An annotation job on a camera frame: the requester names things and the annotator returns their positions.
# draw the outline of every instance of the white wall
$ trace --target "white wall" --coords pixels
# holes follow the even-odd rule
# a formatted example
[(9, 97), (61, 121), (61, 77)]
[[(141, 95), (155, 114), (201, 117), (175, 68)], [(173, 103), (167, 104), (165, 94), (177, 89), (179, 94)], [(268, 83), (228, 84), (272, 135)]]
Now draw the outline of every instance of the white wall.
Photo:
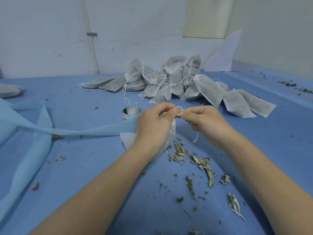
[(237, 0), (241, 28), (235, 60), (313, 79), (313, 0)]
[[(223, 39), (182, 38), (186, 0), (86, 0), (100, 73), (134, 56), (158, 70), (171, 55), (201, 54)], [(5, 78), (93, 74), (79, 0), (1, 0)]]

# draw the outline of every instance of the white pipe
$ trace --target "white pipe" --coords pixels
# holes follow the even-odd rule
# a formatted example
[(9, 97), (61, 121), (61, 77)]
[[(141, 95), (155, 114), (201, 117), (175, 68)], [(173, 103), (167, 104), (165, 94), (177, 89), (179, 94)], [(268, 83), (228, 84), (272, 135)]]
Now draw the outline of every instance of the white pipe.
[[(80, 0), (80, 5), (81, 5), (81, 9), (83, 11), (86, 31), (88, 33), (91, 33), (89, 17), (88, 17), (88, 12), (87, 12), (87, 6), (86, 6), (86, 0)], [(97, 62), (96, 52), (95, 52), (95, 47), (94, 47), (94, 40), (92, 39), (92, 36), (87, 36), (87, 38), (88, 38), (88, 42), (89, 42), (89, 48), (90, 48), (90, 52), (91, 52), (91, 58), (92, 58), (92, 64), (94, 66), (94, 71), (95, 71), (95, 73), (99, 73), (98, 62)]]

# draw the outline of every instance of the person's left arm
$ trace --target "person's left arm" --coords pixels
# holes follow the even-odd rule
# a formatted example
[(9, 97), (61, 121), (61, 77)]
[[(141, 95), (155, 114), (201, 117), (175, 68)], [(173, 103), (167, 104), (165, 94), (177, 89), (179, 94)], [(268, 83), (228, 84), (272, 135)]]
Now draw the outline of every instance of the person's left arm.
[(133, 146), (29, 235), (103, 235), (140, 172), (165, 144), (177, 111), (174, 104), (161, 103), (140, 115)]

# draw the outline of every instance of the blue surface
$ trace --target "blue surface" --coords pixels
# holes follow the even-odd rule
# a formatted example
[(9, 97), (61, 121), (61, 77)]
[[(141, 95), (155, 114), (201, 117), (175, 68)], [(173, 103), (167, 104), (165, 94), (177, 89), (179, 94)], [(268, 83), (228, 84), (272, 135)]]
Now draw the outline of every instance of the blue surface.
[[(219, 78), (227, 83), (230, 89), (244, 89), (277, 105), (268, 118), (258, 115), (256, 118), (241, 119), (228, 113), (223, 104), (219, 110), (236, 130), (251, 140), (280, 169), (313, 195), (310, 179), (313, 163), (310, 153), (313, 151), (311, 133), (313, 112), (310, 99), (313, 95), (307, 94), (303, 97), (308, 99), (300, 98), (297, 102), (299, 92), (296, 89), (291, 92), (290, 88), (274, 80), (267, 85), (252, 82), (251, 74), (254, 74), (256, 79), (261, 79), (262, 76), (258, 76), (260, 74), (258, 72), (249, 73), (248, 76), (247, 73), (240, 72), (205, 74), (212, 79)], [(26, 88), (23, 95), (8, 99), (9, 102), (15, 103), (32, 97), (46, 98), (48, 99), (46, 106), (54, 127), (84, 130), (120, 122), (121, 110), (125, 107), (121, 91), (89, 92), (82, 91), (77, 86), (80, 82), (88, 82), (96, 77), (99, 76), (0, 79), (0, 83), (17, 84)], [(305, 84), (311, 84), (306, 85), (306, 88), (313, 89), (311, 82)], [(132, 103), (141, 100), (134, 92), (127, 92), (127, 97)], [(148, 104), (148, 101), (144, 99), (138, 106), (143, 110), (153, 106)], [(203, 101), (203, 98), (185, 102), (178, 98), (171, 100), (184, 109)], [(21, 114), (36, 123), (38, 112), (28, 110)], [(185, 144), (193, 145), (186, 145), (185, 148), (195, 150), (199, 157), (211, 157), (210, 165), (218, 175), (214, 179), (216, 186), (213, 189), (206, 187), (208, 180), (205, 172), (191, 165), (187, 158), (181, 166), (176, 162), (169, 162), (168, 152), (165, 152), (145, 168), (146, 175), (138, 178), (107, 234), (155, 234), (156, 231), (165, 234), (187, 234), (192, 226), (203, 231), (203, 234), (273, 234), (256, 199), (229, 158), (202, 136), (196, 144), (191, 143), (196, 137), (196, 132), (192, 131), (184, 120), (177, 119), (176, 131), (177, 137), (181, 137)], [(30, 130), (18, 131), (0, 147), (0, 199), (9, 191), (15, 169), (32, 142), (32, 134)], [(27, 234), (124, 151), (119, 136), (83, 138), (67, 136), (52, 143), (49, 162), (43, 164), (33, 179), (33, 182), (40, 183), (39, 190), (31, 191), (29, 188), (25, 190), (15, 209), (1, 225), (0, 234)], [(60, 156), (66, 160), (55, 162)], [(219, 183), (224, 173), (232, 177), (231, 184)], [(186, 175), (193, 179), (196, 197), (205, 197), (206, 201), (196, 202), (191, 198), (184, 179)], [(171, 192), (164, 188), (160, 191), (157, 180)], [(230, 210), (227, 192), (236, 195), (247, 223)], [(185, 198), (184, 201), (181, 204), (176, 203), (175, 199), (181, 196)], [(196, 212), (192, 211), (194, 206), (198, 208)]]

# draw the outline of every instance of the forearm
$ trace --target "forearm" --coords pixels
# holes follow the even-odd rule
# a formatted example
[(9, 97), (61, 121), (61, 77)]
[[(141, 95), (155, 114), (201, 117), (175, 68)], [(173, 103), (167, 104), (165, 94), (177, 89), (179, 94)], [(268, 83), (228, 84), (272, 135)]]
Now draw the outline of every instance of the forearm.
[(225, 152), (260, 202), (276, 234), (310, 234), (313, 198), (236, 133)]
[(136, 145), (132, 146), (29, 235), (103, 235), (138, 175), (149, 162), (149, 153)]

